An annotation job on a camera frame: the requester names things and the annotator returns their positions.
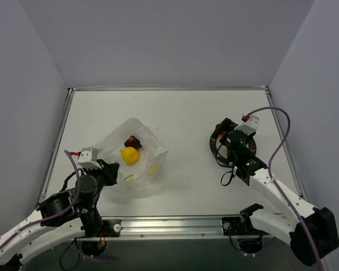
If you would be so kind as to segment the translucent plastic bag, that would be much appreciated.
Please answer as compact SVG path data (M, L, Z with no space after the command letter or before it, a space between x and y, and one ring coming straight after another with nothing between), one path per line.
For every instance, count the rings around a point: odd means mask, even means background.
M140 158L135 164L127 164L121 157L124 142L135 136L142 144ZM154 133L140 120L129 118L94 145L97 158L106 163L119 163L118 183L111 191L118 195L144 198L156 193L156 175L164 163L168 150Z

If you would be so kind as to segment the orange fake fruit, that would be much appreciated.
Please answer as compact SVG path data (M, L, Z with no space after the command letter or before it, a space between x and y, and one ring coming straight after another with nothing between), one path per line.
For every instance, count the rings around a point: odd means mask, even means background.
M219 138L222 139L224 136L227 135L228 130L228 121L223 120L219 123Z

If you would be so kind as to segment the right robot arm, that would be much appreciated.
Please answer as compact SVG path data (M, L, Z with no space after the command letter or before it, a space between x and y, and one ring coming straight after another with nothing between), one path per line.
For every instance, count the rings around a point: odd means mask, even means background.
M269 172L256 156L253 136L258 126L254 115L245 116L240 125L226 118L216 125L209 141L216 162L228 169L231 180L239 178L280 211L276 215L254 203L240 212L240 231L270 234L287 244L302 264L312 266L339 248L334 214L307 202Z

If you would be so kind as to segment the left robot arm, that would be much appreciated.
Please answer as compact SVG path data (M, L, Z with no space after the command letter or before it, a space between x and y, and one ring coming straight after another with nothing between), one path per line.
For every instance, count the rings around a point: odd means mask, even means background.
M40 203L22 225L0 237L0 266L6 265L21 249L40 236L60 227L73 228L73 220L79 220L79 232L85 237L96 237L103 229L103 221L97 210L97 201L105 186L117 184L118 163L97 161L97 167L74 167L75 186L53 194Z

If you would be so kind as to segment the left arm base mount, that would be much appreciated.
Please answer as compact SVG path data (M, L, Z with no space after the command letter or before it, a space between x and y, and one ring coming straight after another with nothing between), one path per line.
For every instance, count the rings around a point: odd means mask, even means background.
M95 235L94 241L81 241L81 251L88 256L100 256L104 253L109 238L120 237L122 230L121 220L110 218L103 221L103 226L99 233Z

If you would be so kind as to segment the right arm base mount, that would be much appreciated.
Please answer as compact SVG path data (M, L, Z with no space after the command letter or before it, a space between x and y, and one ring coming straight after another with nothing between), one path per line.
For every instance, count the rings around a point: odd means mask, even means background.
M255 229L248 218L228 216L221 218L223 235L229 238L231 246L244 255L252 255L263 251L267 244L264 237L268 233Z

